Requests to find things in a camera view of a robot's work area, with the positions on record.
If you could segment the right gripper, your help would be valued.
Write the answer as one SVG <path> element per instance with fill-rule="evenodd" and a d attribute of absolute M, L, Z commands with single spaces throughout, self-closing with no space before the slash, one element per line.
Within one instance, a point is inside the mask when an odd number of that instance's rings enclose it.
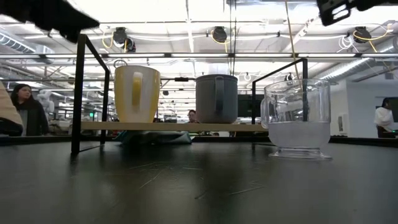
<path fill-rule="evenodd" d="M 324 26 L 330 26 L 351 15 L 352 8 L 356 7 L 350 0 L 317 0 L 320 18 Z"/>

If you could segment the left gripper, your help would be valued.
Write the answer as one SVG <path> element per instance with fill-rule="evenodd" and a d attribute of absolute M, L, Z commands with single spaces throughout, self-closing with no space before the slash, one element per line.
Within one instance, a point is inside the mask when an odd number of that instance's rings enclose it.
<path fill-rule="evenodd" d="M 82 30 L 100 24 L 64 0 L 1 0 L 1 14 L 20 22 L 36 22 L 36 26 L 43 30 L 55 29 L 74 44 Z"/>

